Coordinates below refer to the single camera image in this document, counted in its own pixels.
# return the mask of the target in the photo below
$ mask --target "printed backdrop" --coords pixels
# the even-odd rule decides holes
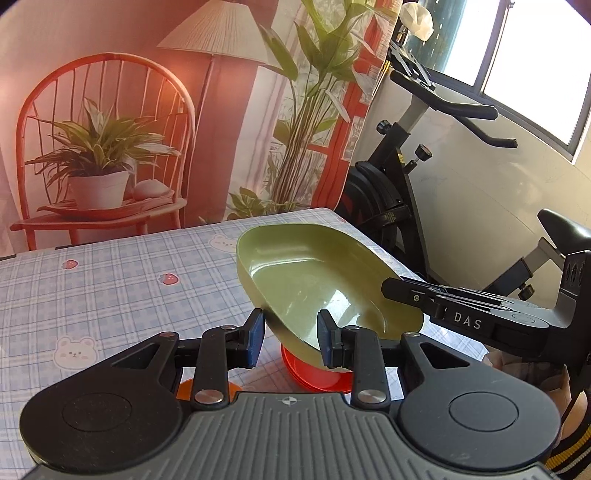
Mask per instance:
[[[0,257],[333,209],[400,4],[19,1],[0,18],[14,44],[0,54]],[[116,187],[71,178],[119,171],[122,206],[83,209],[80,195]]]

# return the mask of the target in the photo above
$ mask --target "red plate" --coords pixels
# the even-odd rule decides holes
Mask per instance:
[[[302,387],[312,392],[350,393],[353,372],[329,372],[304,363],[281,345],[281,356],[291,376]]]

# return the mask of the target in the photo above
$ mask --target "green plant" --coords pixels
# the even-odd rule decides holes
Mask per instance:
[[[147,160],[155,155],[180,155],[162,144],[162,135],[149,132],[152,118],[115,118],[111,111],[101,112],[88,98],[83,103],[87,127],[73,121],[40,120],[61,130],[50,135],[61,148],[25,162],[25,165],[43,164],[38,173],[47,176],[46,188],[66,176],[94,177],[134,171],[137,164],[155,165]]]
[[[276,171],[270,188],[271,198],[278,204],[295,202],[297,192],[309,181],[307,170],[310,161],[306,151],[318,133],[333,127],[338,116],[350,122],[345,107],[338,99],[338,92],[346,82],[357,83],[364,92],[371,92],[373,80],[358,73],[353,64],[362,47],[373,54],[362,35],[354,30],[356,23],[366,13],[379,15],[386,20],[395,20],[396,15],[387,8],[374,8],[365,0],[343,0],[344,15],[332,27],[323,18],[313,0],[301,0],[311,23],[311,28],[295,24],[298,42],[309,64],[306,82],[300,94],[296,94],[296,82],[300,76],[298,67],[287,47],[270,28],[260,27],[263,39],[273,52],[281,68],[274,70],[285,76],[290,84],[293,105],[287,119],[279,119],[275,125],[274,138],[285,145],[285,154]]]
[[[261,200],[256,193],[244,187],[240,187],[238,194],[231,193],[230,198],[232,205],[229,207],[232,213],[228,215],[227,220],[291,212],[298,206],[295,202],[279,204],[273,200]]]
[[[374,54],[363,36],[355,31],[355,25],[365,14],[375,15],[382,25],[398,18],[386,7],[373,7],[370,1],[373,0],[342,0],[338,8],[326,4],[325,18],[314,0],[301,0],[310,20],[308,26],[295,24],[307,62],[307,68],[302,71],[279,35],[271,28],[259,26],[280,66],[270,67],[271,70],[289,82],[291,107],[287,118],[277,120],[273,132],[273,137],[284,146],[282,156],[267,158],[264,190],[270,199],[264,200],[252,190],[240,188],[239,193],[230,194],[232,212],[228,220],[290,212],[304,206],[302,192],[309,191],[310,184],[322,174],[322,166],[309,150],[310,144],[317,134],[333,128],[339,116],[350,122],[338,98],[339,92],[347,82],[357,83],[364,93],[371,94],[374,87],[372,78],[353,68],[362,48]]]

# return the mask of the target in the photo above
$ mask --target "chair backrest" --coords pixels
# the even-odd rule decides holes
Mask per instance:
[[[153,117],[150,130],[164,135],[163,143],[181,154],[158,155],[156,166],[140,166],[137,180],[157,179],[180,193],[185,162],[193,154],[195,108],[181,81],[152,60],[128,53],[100,53],[74,60],[45,77],[22,106],[17,122],[17,181],[21,211],[61,202],[67,181],[48,186],[50,175],[41,165],[25,165],[61,147],[51,135],[60,130],[51,122],[72,120],[86,125],[83,100],[117,117]]]

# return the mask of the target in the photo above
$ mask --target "black circular pad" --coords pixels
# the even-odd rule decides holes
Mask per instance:
[[[519,415],[511,400],[489,392],[465,393],[454,398],[449,405],[449,413],[460,425],[477,432],[506,429]]]
[[[175,396],[141,369],[83,371],[35,395],[20,420],[37,462],[63,472],[118,471],[152,457],[175,437]]]
[[[478,361],[424,373],[424,382],[400,405],[397,423],[428,457],[461,469],[503,472],[550,452],[560,415],[542,391]]]
[[[129,418],[131,403],[112,393],[91,393],[67,403],[61,415],[81,432],[107,432]]]

